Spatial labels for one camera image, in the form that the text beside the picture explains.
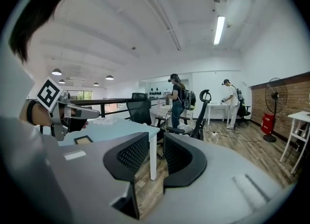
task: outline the white pants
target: white pants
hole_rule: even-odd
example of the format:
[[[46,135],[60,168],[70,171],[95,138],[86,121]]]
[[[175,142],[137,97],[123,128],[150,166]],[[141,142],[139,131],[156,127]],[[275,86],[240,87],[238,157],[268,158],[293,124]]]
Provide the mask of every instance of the white pants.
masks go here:
[[[240,107],[239,105],[231,106],[231,114],[232,114],[232,119],[231,119],[231,123],[230,123],[231,127],[234,127],[239,107]]]

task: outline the man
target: man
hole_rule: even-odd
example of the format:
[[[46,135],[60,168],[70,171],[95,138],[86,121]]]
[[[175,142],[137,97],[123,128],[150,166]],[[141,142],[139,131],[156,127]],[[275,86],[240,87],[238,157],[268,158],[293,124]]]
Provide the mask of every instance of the man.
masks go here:
[[[231,123],[229,125],[226,126],[227,129],[235,129],[235,122],[236,122],[236,118],[237,118],[237,112],[239,109],[239,100],[238,100],[238,95],[237,95],[237,90],[236,88],[229,82],[228,79],[224,80],[223,85],[229,87],[229,97],[224,99],[224,102],[230,100],[231,102],[231,114],[232,114],[232,118],[231,118]]]

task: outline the wooden floor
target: wooden floor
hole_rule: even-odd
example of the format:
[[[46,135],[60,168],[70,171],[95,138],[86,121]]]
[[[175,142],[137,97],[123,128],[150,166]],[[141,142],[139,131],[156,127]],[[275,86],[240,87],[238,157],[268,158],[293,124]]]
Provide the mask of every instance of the wooden floor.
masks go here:
[[[204,127],[204,141],[213,142],[210,131],[217,131],[219,139],[217,145],[221,145],[238,152],[240,155],[250,160],[268,173],[282,187],[286,187],[296,182],[301,170],[295,176],[290,174],[299,153],[291,146],[282,163],[279,162],[284,151],[286,143],[277,138],[277,142],[268,143],[263,140],[264,133],[260,127],[249,123],[249,126],[243,124],[236,130],[226,129],[226,123],[211,122],[209,126]],[[157,151],[162,154],[162,146],[157,146]],[[156,181],[150,180],[150,160],[146,158],[144,164],[135,176],[135,190],[137,203],[140,211],[140,219],[143,220],[156,206],[163,195],[163,180],[168,176],[167,163],[165,160],[157,160],[157,178]]]

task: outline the light blue tabletop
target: light blue tabletop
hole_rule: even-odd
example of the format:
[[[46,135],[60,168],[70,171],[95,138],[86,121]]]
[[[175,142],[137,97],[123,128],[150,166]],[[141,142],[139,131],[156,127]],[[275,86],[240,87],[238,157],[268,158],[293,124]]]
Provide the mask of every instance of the light blue tabletop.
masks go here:
[[[149,140],[151,140],[159,132],[159,128],[148,125],[139,124],[125,119],[117,118],[113,125],[97,125],[92,121],[89,125],[81,131],[67,133],[63,141],[58,141],[59,146],[74,145],[74,139],[88,135],[92,141],[107,141],[119,138],[128,134],[138,132],[148,132]]]

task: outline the fan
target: fan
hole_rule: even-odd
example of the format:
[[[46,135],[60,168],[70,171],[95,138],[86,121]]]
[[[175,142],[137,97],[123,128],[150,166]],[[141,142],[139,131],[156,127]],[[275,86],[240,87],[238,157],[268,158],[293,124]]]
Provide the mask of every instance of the fan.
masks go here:
[[[265,101],[267,108],[274,114],[274,121],[270,134],[264,135],[263,139],[268,142],[276,142],[276,137],[272,135],[276,114],[283,110],[287,101],[287,88],[283,80],[273,78],[269,81],[265,90]]]

